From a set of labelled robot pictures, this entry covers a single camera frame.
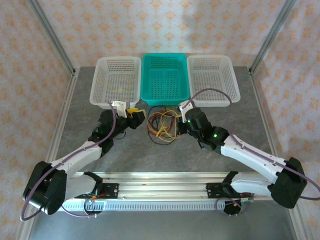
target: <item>white bracket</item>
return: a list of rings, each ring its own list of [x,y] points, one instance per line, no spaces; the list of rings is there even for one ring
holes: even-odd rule
[[[116,113],[119,117],[127,118],[126,109],[130,108],[130,102],[128,100],[112,101],[112,106],[116,108]]]
[[[180,109],[180,112],[181,112],[181,115],[182,115],[182,122],[184,124],[187,122],[186,112],[188,112],[189,110],[194,108],[192,102],[190,102],[185,108],[183,108],[188,102],[189,102],[189,100],[185,100],[185,101],[183,101],[183,102],[181,102],[179,104],[179,109]]]

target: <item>white basket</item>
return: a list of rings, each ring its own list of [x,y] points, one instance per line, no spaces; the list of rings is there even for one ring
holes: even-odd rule
[[[141,59],[135,56],[100,58],[95,67],[90,103],[110,109],[108,102],[129,100],[134,108],[140,99]]]
[[[231,60],[223,55],[193,55],[187,58],[191,96],[202,89],[215,88],[226,93],[236,103],[239,87]],[[229,100],[219,92],[204,91],[195,97],[196,107],[226,107]]]

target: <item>wire bundle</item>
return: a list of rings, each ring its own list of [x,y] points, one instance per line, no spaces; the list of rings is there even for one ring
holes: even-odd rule
[[[156,111],[150,114],[151,110],[156,107],[162,107],[164,110]],[[169,109],[167,110],[165,106],[153,106],[148,112],[147,119],[147,132],[148,136],[152,142],[158,145],[169,145],[173,143],[174,140],[178,139],[178,128],[177,128],[177,118],[181,117],[176,111]],[[166,125],[165,118],[170,118],[170,125]],[[170,130],[174,126],[174,135],[170,133]],[[159,143],[154,141],[151,136],[155,136],[166,143]]]

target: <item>white robotic arm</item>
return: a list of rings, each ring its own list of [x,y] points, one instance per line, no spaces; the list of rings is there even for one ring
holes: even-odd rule
[[[92,172],[85,172],[77,178],[72,177],[83,167],[105,155],[113,146],[114,137],[123,133],[127,128],[136,129],[146,117],[144,110],[138,110],[137,108],[126,110],[126,102],[114,102],[114,106],[117,108],[118,113],[114,127],[112,111],[105,110],[100,115],[98,127],[93,130],[88,141],[81,147],[52,163],[41,161],[34,167],[23,192],[24,200],[27,199],[33,187],[38,184],[42,176],[49,170],[52,172],[45,180],[40,182],[39,187],[29,201],[30,204],[48,215],[54,214],[62,206],[63,202],[68,199],[83,194],[98,196],[102,191],[106,190],[104,189],[102,178]],[[110,136],[101,142],[110,132],[112,132]],[[71,155],[72,157],[68,161],[64,161]]]
[[[201,148],[235,159],[258,172],[254,176],[230,172],[222,182],[225,193],[231,197],[240,193],[271,196],[283,207],[294,208],[307,181],[281,166],[304,175],[297,159],[285,160],[249,145],[234,134],[230,135],[226,129],[212,126],[199,108],[191,103],[184,107],[187,103],[182,102],[179,106],[182,115],[178,123],[179,134],[188,133],[197,139]]]

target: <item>teal basket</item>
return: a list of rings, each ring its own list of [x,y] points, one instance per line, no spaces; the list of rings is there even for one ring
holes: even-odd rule
[[[143,56],[141,99],[149,106],[178,106],[189,99],[187,59],[181,53]]]

